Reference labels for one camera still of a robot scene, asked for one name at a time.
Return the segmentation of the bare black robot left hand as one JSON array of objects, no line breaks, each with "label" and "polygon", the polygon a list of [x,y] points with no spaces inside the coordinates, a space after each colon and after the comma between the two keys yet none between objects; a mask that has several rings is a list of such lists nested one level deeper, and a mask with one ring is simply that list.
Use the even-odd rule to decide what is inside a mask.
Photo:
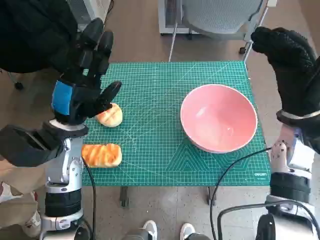
[{"label": "bare black robot left hand", "polygon": [[100,18],[79,35],[52,92],[51,108],[58,122],[79,125],[112,107],[122,83],[114,81],[102,89],[101,78],[109,68],[113,42],[113,32],[104,30]]}]

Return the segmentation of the black gloved robot right hand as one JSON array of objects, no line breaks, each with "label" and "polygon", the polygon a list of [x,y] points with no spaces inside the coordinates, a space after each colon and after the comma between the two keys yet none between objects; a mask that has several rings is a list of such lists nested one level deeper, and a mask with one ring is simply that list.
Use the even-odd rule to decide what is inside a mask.
[{"label": "black gloved robot right hand", "polygon": [[308,40],[294,30],[257,27],[252,49],[272,66],[282,110],[303,117],[320,109],[320,59]]}]

